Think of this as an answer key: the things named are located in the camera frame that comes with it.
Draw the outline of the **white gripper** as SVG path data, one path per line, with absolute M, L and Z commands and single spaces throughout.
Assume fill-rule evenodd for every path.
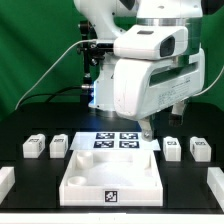
M 159 61 L 120 59 L 114 70 L 114 107 L 117 114 L 139 120 L 145 141 L 153 140 L 148 118 L 172 106 L 169 124 L 183 123 L 184 101 L 200 92 L 204 85 L 205 55 L 203 49 L 189 57 L 189 64 L 176 67 L 172 58 Z

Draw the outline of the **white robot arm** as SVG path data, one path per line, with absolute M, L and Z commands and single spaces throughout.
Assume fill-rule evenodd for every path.
M 153 139 L 151 117 L 168 107 L 169 123 L 183 122 L 186 101 L 202 92 L 205 55 L 202 17 L 224 0 L 73 0 L 86 17 L 84 64 L 98 65 L 89 107 L 139 123 Z

